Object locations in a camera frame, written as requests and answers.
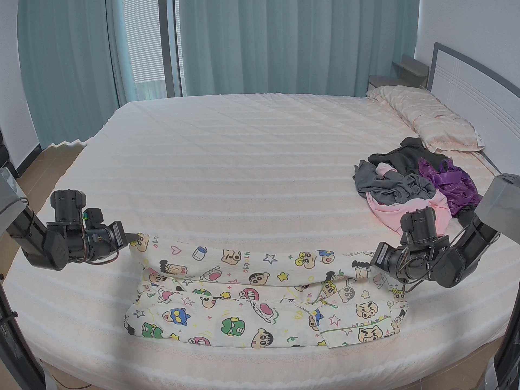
purple lace garment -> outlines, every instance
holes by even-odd
[[[455,166],[451,159],[440,162],[439,171],[425,159],[419,159],[419,174],[428,179],[433,186],[448,199],[451,215],[455,216],[466,205],[478,205],[482,195],[463,169]]]

white wall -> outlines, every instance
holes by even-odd
[[[18,61],[18,0],[0,0],[0,130],[17,168],[38,145]]]
[[[440,42],[520,87],[520,0],[420,0],[415,58]]]

white headboard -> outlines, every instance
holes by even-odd
[[[500,171],[520,175],[520,89],[481,63],[440,43],[433,50],[427,89],[468,120]]]

white bed sheet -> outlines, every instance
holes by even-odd
[[[128,232],[261,251],[327,245],[375,250],[399,236],[371,214],[354,165],[415,134],[366,98],[230,95],[131,102],[118,110],[58,181],[79,189],[106,222]],[[244,164],[251,155],[257,165]],[[269,158],[285,156],[273,167]],[[491,173],[469,153],[455,164],[480,192]],[[237,179],[241,189],[233,184]],[[285,187],[270,194],[269,186]],[[237,215],[236,201],[251,212]],[[53,220],[49,201],[39,217]],[[450,223],[453,237],[460,230]],[[4,288],[35,354],[107,390],[207,388],[389,389],[423,377],[503,334],[517,290],[520,247],[501,238],[451,290],[423,283],[408,295],[398,335],[328,349],[201,347],[140,339],[123,328],[139,264],[123,252],[107,266],[31,267],[18,253]]]

tiled floor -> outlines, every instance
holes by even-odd
[[[18,179],[18,184],[29,198],[32,209],[36,212],[41,209],[53,191],[58,179],[65,173],[72,162],[74,162],[82,149],[83,146],[81,144],[49,147],[40,154],[22,177]],[[2,251],[0,253],[0,273],[8,273],[17,249],[17,243],[9,236],[3,235],[0,239],[0,250]],[[395,390],[450,390],[453,388],[470,390],[477,384],[484,368],[487,366],[488,360],[499,345],[500,340],[484,345],[455,364],[431,374],[424,379]],[[87,385],[87,383],[65,374],[54,367],[48,367],[53,376],[66,386],[59,386],[59,388],[82,387]],[[0,390],[7,389],[19,390],[20,387],[17,386],[5,366],[0,363]],[[95,386],[90,386],[88,389],[102,390]]]

